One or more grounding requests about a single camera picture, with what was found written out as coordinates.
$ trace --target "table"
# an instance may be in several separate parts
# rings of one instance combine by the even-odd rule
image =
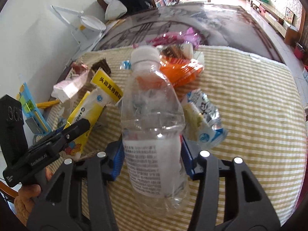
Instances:
[[[86,53],[81,60],[88,66],[106,58],[112,79],[125,92],[127,70],[120,70],[122,60],[130,58],[132,47]],[[281,63],[230,47],[199,46],[204,53],[205,69],[194,82],[179,87],[179,98],[201,88],[218,106],[222,123],[229,134],[211,152],[219,159],[240,156],[250,167],[268,194],[281,223],[291,214],[305,173],[306,131],[303,108],[294,79]],[[80,100],[86,85],[79,94]],[[53,106],[47,122],[56,128],[60,105]],[[104,150],[121,134],[120,112],[113,105],[106,109],[107,128],[94,129],[83,158]],[[63,159],[53,163],[55,171]],[[186,231],[193,212],[198,182],[189,181],[190,204],[179,214],[155,218],[142,213],[134,201],[126,165],[116,182],[109,184],[109,194],[120,230]],[[220,183],[218,223],[223,219],[224,182]],[[82,201],[88,216],[86,187]]]

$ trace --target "bottle label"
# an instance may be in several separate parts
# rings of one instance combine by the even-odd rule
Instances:
[[[180,160],[179,136],[165,140],[123,140],[123,145],[129,177],[137,192],[163,198],[180,190],[186,175]]]

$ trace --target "wooden cabinet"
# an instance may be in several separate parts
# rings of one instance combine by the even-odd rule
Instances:
[[[277,21],[277,19],[275,17],[273,17],[270,13],[265,12],[265,19],[272,25],[275,25],[275,22]]]
[[[285,35],[287,34],[287,30],[278,22],[276,21],[274,24],[274,28],[281,33],[281,35],[283,36],[283,38],[285,38]]]

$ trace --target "white cloth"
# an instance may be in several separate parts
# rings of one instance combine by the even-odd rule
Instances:
[[[115,20],[127,13],[127,8],[119,0],[104,0],[108,4],[105,12],[105,20]]]

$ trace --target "picture frame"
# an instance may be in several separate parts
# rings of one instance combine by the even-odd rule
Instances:
[[[288,7],[285,10],[285,20],[290,24],[294,21],[294,13]]]

